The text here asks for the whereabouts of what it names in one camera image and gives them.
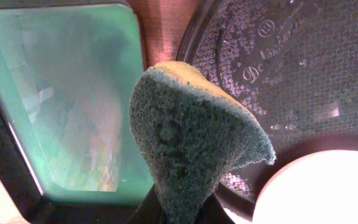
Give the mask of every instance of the black frame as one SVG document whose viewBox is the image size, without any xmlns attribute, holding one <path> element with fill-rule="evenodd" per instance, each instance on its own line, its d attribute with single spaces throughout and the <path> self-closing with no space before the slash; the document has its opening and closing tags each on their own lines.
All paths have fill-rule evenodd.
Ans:
<svg viewBox="0 0 358 224">
<path fill-rule="evenodd" d="M 183 61 L 193 65 L 202 38 L 208 30 L 210 22 L 214 19 L 216 11 L 224 1 L 225 0 L 205 0 L 198 6 L 180 44 L 177 61 Z M 296 159 L 315 152 L 335 149 L 358 151 L 358 136 L 321 136 L 293 146 L 288 150 L 299 153 L 291 153 L 291 156 L 286 154 L 288 151 L 279 153 L 274 166 L 263 170 L 263 174 L 258 177 L 257 185 L 264 186 L 276 172 Z M 240 215 L 242 218 L 252 221 L 255 202 L 241 197 L 220 183 L 215 191 L 215 195 L 224 207 Z"/>
<path fill-rule="evenodd" d="M 90 4 L 123 4 L 135 15 L 139 26 L 140 47 L 143 69 L 147 68 L 143 38 L 143 27 L 139 16 L 125 0 L 52 0 L 23 1 L 0 0 L 0 9 L 27 7 L 80 6 Z M 15 137 L 9 130 L 8 122 L 0 105 L 0 180 L 12 198 L 21 215 L 30 223 L 125 223 L 136 211 L 136 207 L 114 206 L 108 203 L 59 203 L 42 195 L 21 154 Z"/>
</svg>

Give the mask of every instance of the scouring pad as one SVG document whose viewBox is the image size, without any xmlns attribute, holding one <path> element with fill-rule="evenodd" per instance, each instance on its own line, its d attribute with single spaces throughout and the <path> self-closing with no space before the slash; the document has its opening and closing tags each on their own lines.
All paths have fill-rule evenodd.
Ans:
<svg viewBox="0 0 358 224">
<path fill-rule="evenodd" d="M 235 166 L 275 160 L 251 112 L 183 62 L 159 63 L 144 73 L 132 94 L 130 119 L 167 223 L 194 223 Z"/>
</svg>

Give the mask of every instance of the sponge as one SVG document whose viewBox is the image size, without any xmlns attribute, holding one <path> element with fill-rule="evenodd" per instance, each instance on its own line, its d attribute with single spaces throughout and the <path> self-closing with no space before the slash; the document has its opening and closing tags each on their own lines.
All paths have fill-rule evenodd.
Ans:
<svg viewBox="0 0 358 224">
<path fill-rule="evenodd" d="M 167 223 L 194 223 L 235 166 L 275 160 L 251 112 L 183 62 L 144 73 L 132 94 L 130 121 Z"/>
</svg>

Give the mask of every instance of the wooden surface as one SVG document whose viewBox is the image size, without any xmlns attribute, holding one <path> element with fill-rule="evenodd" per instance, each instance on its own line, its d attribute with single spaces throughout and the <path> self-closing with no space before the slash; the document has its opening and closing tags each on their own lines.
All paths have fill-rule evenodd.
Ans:
<svg viewBox="0 0 358 224">
<path fill-rule="evenodd" d="M 174 60 L 201 0 L 127 0 L 142 19 L 148 65 Z M 0 223 L 27 223 L 0 182 Z"/>
</svg>

